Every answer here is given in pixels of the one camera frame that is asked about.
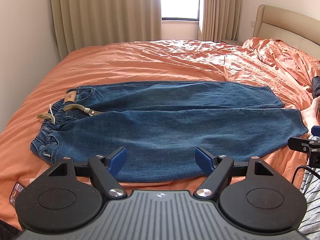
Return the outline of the person's right hand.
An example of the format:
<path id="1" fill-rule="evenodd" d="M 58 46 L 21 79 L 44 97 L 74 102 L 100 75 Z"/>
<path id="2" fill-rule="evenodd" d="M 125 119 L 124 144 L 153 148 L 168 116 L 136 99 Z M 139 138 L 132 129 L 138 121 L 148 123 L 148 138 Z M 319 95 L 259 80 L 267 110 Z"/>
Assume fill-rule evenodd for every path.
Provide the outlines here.
<path id="1" fill-rule="evenodd" d="M 311 135 L 311 129 L 313 126 L 319 126 L 318 110 L 319 97 L 316 97 L 313 99 L 312 104 L 308 108 L 301 111 L 303 122 L 308 129 L 308 136 Z"/>

